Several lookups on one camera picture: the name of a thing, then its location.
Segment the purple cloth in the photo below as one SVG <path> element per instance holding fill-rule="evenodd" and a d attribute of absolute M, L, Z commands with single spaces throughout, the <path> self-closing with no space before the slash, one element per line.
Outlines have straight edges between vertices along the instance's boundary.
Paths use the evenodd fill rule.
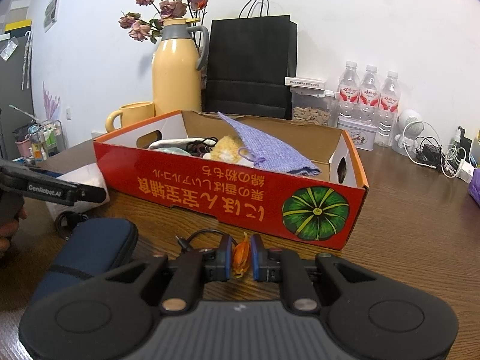
<path fill-rule="evenodd" d="M 302 176 L 316 176 L 320 173 L 320 169 L 307 157 L 280 139 L 237 122 L 220 112 L 218 115 L 235 129 L 253 157 L 251 161 L 256 167 Z"/>
<path fill-rule="evenodd" d="M 480 168 L 473 170 L 473 178 L 469 184 L 469 194 L 480 206 Z"/>

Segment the red cardboard box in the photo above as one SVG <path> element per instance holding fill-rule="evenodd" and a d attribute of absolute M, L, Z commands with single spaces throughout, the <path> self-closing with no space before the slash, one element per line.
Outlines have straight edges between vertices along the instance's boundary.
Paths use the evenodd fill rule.
<path fill-rule="evenodd" d="M 288 120 L 236 117 L 297 149 L 321 174 L 289 175 L 137 147 L 153 132 L 163 139 L 236 135 L 217 115 L 193 111 L 156 116 L 95 139 L 98 166 L 109 187 L 129 195 L 259 233 L 342 249 L 368 192 L 348 134 Z"/>

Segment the human hand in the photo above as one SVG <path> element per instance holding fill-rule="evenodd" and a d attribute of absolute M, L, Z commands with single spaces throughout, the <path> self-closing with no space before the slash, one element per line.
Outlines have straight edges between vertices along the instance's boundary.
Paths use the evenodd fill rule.
<path fill-rule="evenodd" d="M 25 208 L 22 207 L 20 212 L 18 213 L 18 217 L 20 219 L 26 219 L 27 213 Z M 10 247 L 10 241 L 8 240 L 9 237 L 13 237 L 18 230 L 19 222 L 17 219 L 14 219 L 11 222 L 6 223 L 3 226 L 0 226 L 0 258 L 3 257 L 5 252 Z"/>

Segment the purple drawstring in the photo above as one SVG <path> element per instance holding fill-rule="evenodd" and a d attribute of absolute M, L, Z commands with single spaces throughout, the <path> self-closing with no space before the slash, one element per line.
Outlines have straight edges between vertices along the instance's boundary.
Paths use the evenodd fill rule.
<path fill-rule="evenodd" d="M 242 154 L 242 150 L 246 150 L 251 157 L 245 154 Z M 240 157 L 246 159 L 247 161 L 253 162 L 254 167 L 257 167 L 260 163 L 266 161 L 264 157 L 257 157 L 255 154 L 249 152 L 249 150 L 246 147 L 240 147 L 237 153 Z"/>

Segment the orange dried flower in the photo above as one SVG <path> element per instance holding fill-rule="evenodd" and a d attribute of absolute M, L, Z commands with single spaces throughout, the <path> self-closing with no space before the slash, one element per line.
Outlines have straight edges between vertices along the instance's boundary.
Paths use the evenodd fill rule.
<path fill-rule="evenodd" d="M 233 250 L 233 275 L 236 278 L 243 277 L 250 268 L 250 241 L 247 233 L 243 233 L 245 238 Z"/>

